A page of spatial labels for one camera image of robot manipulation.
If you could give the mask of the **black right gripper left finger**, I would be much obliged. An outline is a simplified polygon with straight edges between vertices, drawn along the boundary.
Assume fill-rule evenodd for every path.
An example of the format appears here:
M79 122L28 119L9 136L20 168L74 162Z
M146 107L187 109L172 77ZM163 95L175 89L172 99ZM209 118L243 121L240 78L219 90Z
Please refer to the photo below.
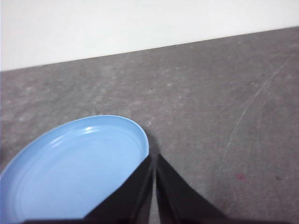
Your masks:
M153 191L153 161L148 155L129 178L83 219L85 224L147 224Z

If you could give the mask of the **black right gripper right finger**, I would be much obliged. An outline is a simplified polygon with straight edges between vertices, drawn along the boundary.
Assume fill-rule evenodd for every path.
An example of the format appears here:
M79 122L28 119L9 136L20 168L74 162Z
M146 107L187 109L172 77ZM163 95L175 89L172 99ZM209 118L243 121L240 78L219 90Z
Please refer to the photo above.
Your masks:
M231 220L198 194L159 154L156 192L162 224L228 224Z

